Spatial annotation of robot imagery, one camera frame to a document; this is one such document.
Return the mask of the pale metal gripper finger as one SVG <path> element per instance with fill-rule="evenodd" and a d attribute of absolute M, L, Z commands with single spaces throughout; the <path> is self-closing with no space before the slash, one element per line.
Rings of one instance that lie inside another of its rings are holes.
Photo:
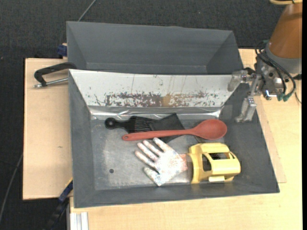
<path fill-rule="evenodd" d="M 249 122 L 252 120 L 257 105 L 255 104 L 254 98 L 251 96 L 246 97 L 243 100 L 241 106 L 241 113 L 235 118 L 237 123 Z"/>
<path fill-rule="evenodd" d="M 234 91 L 240 83 L 247 83 L 252 81 L 253 76 L 255 75 L 255 70 L 251 68 L 242 69 L 232 73 L 232 78 L 227 85 L 227 90 L 229 92 Z"/>

